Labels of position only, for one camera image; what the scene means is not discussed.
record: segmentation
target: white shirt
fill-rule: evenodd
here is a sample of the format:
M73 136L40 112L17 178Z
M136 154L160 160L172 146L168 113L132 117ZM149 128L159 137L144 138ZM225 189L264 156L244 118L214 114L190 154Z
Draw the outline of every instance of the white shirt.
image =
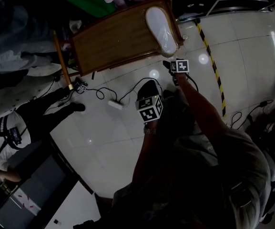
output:
M3 122L1 123L1 131L3 131ZM8 115L7 119L7 129L10 130L11 128L17 127L19 130L19 133L22 134L23 131L26 129L26 124L22 117L17 112L12 112ZM28 144L31 143L31 136L29 134L28 129L25 130L25 132L21 135L21 144L16 145L18 148L24 148ZM4 137L0 136L0 147L4 143L5 139ZM2 152L0 153L0 170L7 171L8 163L7 160L14 155L18 150L10 147L8 144L4 147Z

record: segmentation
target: white box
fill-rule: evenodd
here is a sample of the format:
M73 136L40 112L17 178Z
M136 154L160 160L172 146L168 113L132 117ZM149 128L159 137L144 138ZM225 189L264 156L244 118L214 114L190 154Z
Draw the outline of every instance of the white box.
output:
M173 73L189 73L188 60L176 60L171 62L171 72Z
M161 117L163 104L159 95L136 101L135 105L144 123L157 120Z

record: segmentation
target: yellow and black striped tape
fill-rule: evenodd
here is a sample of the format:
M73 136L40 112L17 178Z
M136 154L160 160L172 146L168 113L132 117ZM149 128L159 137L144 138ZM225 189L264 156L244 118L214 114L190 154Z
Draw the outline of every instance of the yellow and black striped tape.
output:
M220 76L219 76L219 73L218 73L218 69L217 69L217 66L215 65L215 62L214 62L214 59L212 57L212 53L210 51L210 48L209 48L209 45L205 39L205 35L204 35L204 32L202 31L201 29L201 26L200 26L200 19L198 20L195 20L194 21L196 27L198 28L199 30L199 33L200 33L200 36L205 44L205 47L206 47L206 51L210 57L210 60L212 61L212 67L213 67L213 70L214 70L214 74L217 78L217 81L218 81L218 86L219 86L219 89L220 89L220 93L221 93L221 99L222 99L222 116L224 118L226 118L226 107L225 107L225 98L224 98L224 93L223 93L223 87L222 87L222 83L221 83L221 79L220 79Z

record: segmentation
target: bracelet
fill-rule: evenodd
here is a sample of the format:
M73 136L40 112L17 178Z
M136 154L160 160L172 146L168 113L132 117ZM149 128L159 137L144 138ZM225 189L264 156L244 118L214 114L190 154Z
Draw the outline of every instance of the bracelet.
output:
M156 131L157 131L157 129L149 129L149 128L146 128L146 125L145 125L145 127L143 128L143 133L144 133L144 134L148 134L148 135L156 135Z

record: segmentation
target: insole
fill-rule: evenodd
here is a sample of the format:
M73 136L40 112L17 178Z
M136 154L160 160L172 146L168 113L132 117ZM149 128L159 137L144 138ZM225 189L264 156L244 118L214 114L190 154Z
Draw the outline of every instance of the insole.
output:
M164 10L159 7L149 8L146 12L146 21L163 53L171 57L177 50L177 43L171 33L169 18Z

